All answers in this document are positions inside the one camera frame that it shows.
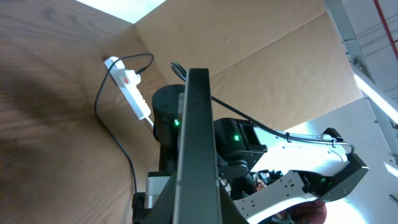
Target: power strip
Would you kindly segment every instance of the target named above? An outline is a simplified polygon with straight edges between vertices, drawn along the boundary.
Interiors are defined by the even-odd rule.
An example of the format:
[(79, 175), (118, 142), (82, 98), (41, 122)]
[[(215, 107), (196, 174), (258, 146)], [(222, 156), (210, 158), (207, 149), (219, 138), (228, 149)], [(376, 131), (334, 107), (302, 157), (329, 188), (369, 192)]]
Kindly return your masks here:
[[(110, 57), (104, 63), (109, 69), (117, 59), (117, 57)], [(137, 85), (141, 82), (140, 75), (137, 75), (134, 70), (126, 70), (121, 60), (116, 62), (110, 73), (138, 119), (147, 119), (153, 126), (153, 122), (148, 118), (150, 115), (148, 104), (137, 89)]]

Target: cardboard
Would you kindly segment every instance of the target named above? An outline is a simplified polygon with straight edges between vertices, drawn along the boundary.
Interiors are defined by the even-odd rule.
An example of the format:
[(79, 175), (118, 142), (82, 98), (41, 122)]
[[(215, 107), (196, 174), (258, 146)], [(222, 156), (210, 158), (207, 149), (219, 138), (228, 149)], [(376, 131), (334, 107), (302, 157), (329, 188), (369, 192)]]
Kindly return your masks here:
[[(324, 14), (211, 77), (213, 96), (285, 130), (362, 97)], [(214, 119), (237, 117), (213, 104)]]
[(172, 84), (170, 62), (214, 75), (324, 12), (322, 0), (167, 0), (135, 25)]

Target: brown wood surface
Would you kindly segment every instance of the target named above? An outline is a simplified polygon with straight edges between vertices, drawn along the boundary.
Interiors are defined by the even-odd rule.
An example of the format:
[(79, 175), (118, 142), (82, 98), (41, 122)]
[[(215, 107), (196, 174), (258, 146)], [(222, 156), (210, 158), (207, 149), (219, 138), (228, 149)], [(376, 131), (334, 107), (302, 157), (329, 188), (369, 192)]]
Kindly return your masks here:
[[(131, 223), (128, 162), (93, 105), (103, 59), (144, 52), (132, 24), (74, 0), (0, 0), (0, 223)], [(151, 105), (164, 85), (153, 64), (139, 88)], [(100, 108), (143, 191), (159, 157), (150, 127), (112, 79)]]

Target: red pipe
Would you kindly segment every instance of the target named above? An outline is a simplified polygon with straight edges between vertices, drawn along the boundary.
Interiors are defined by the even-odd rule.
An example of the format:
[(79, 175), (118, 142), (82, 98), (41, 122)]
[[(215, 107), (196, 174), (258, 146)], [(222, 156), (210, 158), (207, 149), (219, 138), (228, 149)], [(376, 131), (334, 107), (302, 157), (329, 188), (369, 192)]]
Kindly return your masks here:
[(389, 40), (389, 42), (391, 44), (392, 51), (394, 51), (394, 55), (396, 55), (396, 59), (397, 59), (397, 62), (398, 62), (397, 46), (395, 44), (394, 39), (392, 38), (391, 31), (390, 31), (390, 28), (388, 27), (386, 18), (384, 17), (383, 11), (381, 10), (379, 1), (378, 0), (373, 0), (373, 1), (374, 1), (374, 5), (376, 6), (377, 12), (379, 13), (379, 16), (380, 16), (380, 19), (381, 19), (381, 23), (383, 24), (384, 30), (386, 31), (388, 40)]

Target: black cable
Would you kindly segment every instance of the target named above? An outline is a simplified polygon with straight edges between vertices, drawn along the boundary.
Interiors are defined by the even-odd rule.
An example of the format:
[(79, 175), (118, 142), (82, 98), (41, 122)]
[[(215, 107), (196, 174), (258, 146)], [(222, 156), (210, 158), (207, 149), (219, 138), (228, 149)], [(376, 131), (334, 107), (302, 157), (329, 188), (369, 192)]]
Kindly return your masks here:
[[(185, 69), (183, 69), (183, 67), (177, 63), (177, 62), (172, 62), (171, 64), (172, 70), (174, 71), (174, 73), (180, 77), (184, 82), (186, 80), (187, 77), (187, 72), (185, 71)], [(262, 124), (261, 122), (255, 120), (254, 118), (240, 112), (239, 110), (233, 108), (232, 106), (222, 102), (221, 100), (215, 98), (214, 96), (211, 96), (211, 99), (220, 104), (221, 106), (224, 106), (225, 108), (231, 110), (232, 112), (242, 116), (243, 118), (246, 118), (248, 121), (252, 122), (253, 124), (257, 125), (259, 128), (267, 131), (268, 133), (271, 133), (273, 135), (276, 135), (280, 138), (284, 138), (288, 141), (298, 141), (298, 142), (307, 142), (307, 143), (315, 143), (315, 144), (331, 144), (331, 145), (343, 145), (343, 146), (349, 146), (351, 147), (351, 153), (354, 153), (355, 151), (355, 146), (354, 144), (350, 143), (350, 142), (335, 142), (335, 139), (332, 139), (332, 141), (325, 141), (325, 140), (318, 140), (318, 139), (305, 139), (305, 138), (300, 138), (300, 137), (295, 137), (295, 136), (291, 136), (290, 133), (282, 133), (276, 130), (273, 130), (270, 127), (267, 127), (266, 125)]]
[(150, 54), (150, 53), (144, 53), (144, 54), (137, 54), (137, 55), (130, 55), (130, 56), (125, 56), (125, 57), (121, 57), (119, 59), (117, 59), (115, 62), (112, 63), (112, 65), (109, 67), (108, 71), (105, 74), (104, 80), (102, 81), (101, 87), (98, 90), (97, 96), (95, 98), (95, 103), (94, 103), (94, 114), (97, 117), (98, 121), (102, 124), (102, 126), (104, 126), (105, 130), (109, 133), (109, 135), (112, 137), (112, 139), (115, 141), (115, 143), (119, 146), (119, 148), (122, 150), (122, 152), (124, 153), (124, 155), (126, 156), (127, 160), (129, 161), (129, 165), (130, 165), (130, 170), (131, 170), (131, 175), (132, 175), (132, 181), (134, 182), (134, 192), (137, 192), (137, 181), (136, 181), (136, 173), (134, 171), (134, 166), (132, 164), (132, 160), (129, 156), (129, 154), (126, 152), (126, 150), (123, 148), (123, 146), (120, 144), (120, 142), (116, 139), (116, 137), (113, 135), (113, 133), (111, 132), (111, 130), (105, 125), (104, 121), (100, 118), (100, 116), (98, 115), (97, 112), (97, 105), (98, 105), (98, 99), (100, 98), (102, 89), (105, 86), (105, 83), (109, 77), (110, 71), (111, 69), (114, 67), (114, 65), (116, 64), (116, 62), (120, 61), (120, 60), (124, 60), (124, 59), (128, 59), (128, 58), (134, 58), (134, 57), (141, 57), (141, 56), (151, 56), (151, 60), (148, 63), (147, 66), (145, 66), (144, 68), (139, 69), (136, 74), (139, 75), (141, 74), (143, 71), (145, 71), (154, 61), (154, 55)]

